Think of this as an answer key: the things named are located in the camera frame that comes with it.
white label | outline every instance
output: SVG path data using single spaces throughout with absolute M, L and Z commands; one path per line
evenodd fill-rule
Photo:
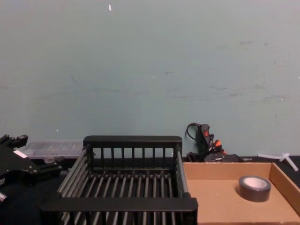
M 4 182 L 5 182 L 5 178 L 1 179 L 0 180 L 0 185 L 4 184 Z
M 14 151 L 14 153 L 17 154 L 18 156 L 21 156 L 22 158 L 27 157 L 24 153 L 20 152 L 19 150 Z

cardboard box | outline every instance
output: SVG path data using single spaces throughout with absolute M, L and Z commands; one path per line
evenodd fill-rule
M 200 225 L 300 224 L 300 190 L 272 163 L 184 163 L 188 191 L 198 200 Z M 271 182 L 266 202 L 237 192 L 239 178 L 254 175 Z

teal wall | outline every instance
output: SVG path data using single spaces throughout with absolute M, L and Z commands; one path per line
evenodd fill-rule
M 0 0 L 1 133 L 184 137 L 197 121 L 230 153 L 299 154 L 299 24 L 298 0 Z

duct tape roll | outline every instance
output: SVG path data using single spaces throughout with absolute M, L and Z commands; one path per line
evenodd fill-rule
M 268 180 L 256 176 L 244 176 L 239 180 L 239 194 L 252 202 L 265 202 L 269 199 L 271 184 Z

clear plastic container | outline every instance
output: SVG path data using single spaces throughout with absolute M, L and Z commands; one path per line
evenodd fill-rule
M 28 143 L 21 152 L 29 158 L 51 163 L 57 157 L 78 158 L 83 150 L 82 140 L 45 140 Z

